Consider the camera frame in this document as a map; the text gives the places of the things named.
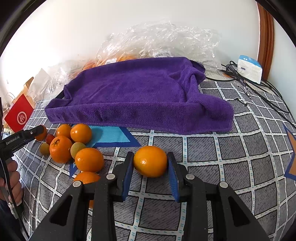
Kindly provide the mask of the person's left hand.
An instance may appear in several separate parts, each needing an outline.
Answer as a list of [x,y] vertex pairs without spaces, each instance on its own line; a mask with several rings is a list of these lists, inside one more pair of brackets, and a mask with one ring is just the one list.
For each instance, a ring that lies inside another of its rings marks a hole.
[[16,204],[19,204],[23,197],[23,188],[20,183],[20,173],[17,171],[17,168],[18,164],[14,160],[8,164],[12,193]]

